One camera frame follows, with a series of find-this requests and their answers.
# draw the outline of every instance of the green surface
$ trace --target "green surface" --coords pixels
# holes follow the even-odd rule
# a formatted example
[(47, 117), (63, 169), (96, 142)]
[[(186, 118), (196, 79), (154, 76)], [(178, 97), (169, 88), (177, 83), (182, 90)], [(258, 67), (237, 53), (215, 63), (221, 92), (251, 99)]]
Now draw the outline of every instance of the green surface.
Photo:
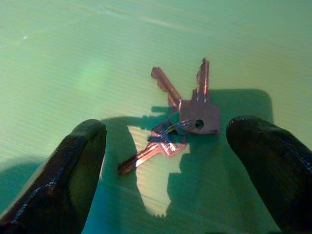
[[(97, 118), (107, 150), (84, 234), (278, 230), (224, 130), (254, 114), (312, 148), (311, 25), (308, 0), (1, 1), (0, 210), (63, 137)], [(117, 176), (165, 118), (152, 111), (167, 95), (151, 68), (190, 98), (203, 57), (222, 134)]]

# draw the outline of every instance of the key head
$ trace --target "key head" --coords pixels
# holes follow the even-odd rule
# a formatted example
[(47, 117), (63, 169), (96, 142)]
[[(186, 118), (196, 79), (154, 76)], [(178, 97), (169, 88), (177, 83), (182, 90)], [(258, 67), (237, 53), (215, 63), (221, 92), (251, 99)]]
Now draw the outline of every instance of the key head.
[(182, 100), (179, 122), (192, 120), (192, 124), (183, 127), (185, 131), (195, 134), (219, 134), (221, 110), (210, 102)]

